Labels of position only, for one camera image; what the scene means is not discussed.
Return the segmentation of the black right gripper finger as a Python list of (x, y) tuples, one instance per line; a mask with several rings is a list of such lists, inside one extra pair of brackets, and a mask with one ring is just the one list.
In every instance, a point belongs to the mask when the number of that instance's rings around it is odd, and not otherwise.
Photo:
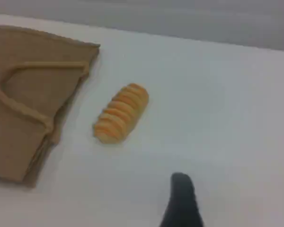
[(161, 227), (203, 227), (195, 187), (191, 178), (184, 173), (173, 173), (168, 205)]

